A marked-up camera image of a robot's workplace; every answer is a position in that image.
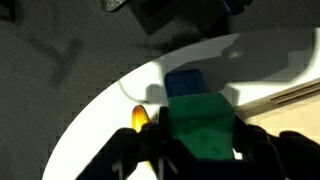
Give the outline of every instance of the green plastic piece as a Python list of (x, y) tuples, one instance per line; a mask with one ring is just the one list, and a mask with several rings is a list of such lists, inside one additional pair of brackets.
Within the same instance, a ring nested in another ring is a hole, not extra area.
[(168, 128), (198, 159), (234, 159), (235, 115), (222, 94), (199, 94), (169, 99)]

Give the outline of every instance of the dark floor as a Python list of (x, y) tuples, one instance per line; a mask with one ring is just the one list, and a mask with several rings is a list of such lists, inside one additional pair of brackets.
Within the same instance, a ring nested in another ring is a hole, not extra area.
[(0, 179), (41, 179), (79, 112), (168, 51), (205, 36), (320, 26), (319, 0), (253, 0), (220, 21), (219, 9), (204, 1), (173, 3), (147, 19), (137, 11), (140, 0), (114, 14), (94, 0), (20, 0), (17, 23), (0, 23)]

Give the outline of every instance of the white curved table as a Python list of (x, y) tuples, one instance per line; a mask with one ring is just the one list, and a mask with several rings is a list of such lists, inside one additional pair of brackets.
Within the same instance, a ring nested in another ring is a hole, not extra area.
[[(111, 85), (76, 117), (43, 179), (75, 179), (117, 129), (130, 127), (133, 107), (141, 101), (149, 101), (143, 105), (156, 116), (167, 105), (164, 75), (175, 68), (200, 69), (208, 88), (237, 106), (320, 77), (319, 43), (319, 29), (268, 30), (202, 41), (151, 61)], [(141, 163), (129, 179), (156, 178)]]

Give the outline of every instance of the gray floor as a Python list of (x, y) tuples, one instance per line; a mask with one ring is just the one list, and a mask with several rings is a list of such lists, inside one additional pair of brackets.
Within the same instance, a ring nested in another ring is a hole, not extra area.
[(1, 180), (41, 179), (50, 151), (79, 112), (157, 56), (204, 35), (320, 25), (318, 0), (254, 0), (218, 26), (219, 10), (190, 6), (200, 1), (151, 19), (136, 10), (138, 1), (108, 14), (94, 0), (21, 0), (17, 23), (0, 23)]

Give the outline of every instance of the blue block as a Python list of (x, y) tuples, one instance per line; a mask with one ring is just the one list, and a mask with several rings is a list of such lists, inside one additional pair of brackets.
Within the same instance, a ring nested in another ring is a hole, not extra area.
[(205, 93), (205, 81), (198, 69), (168, 73), (164, 85), (167, 98)]

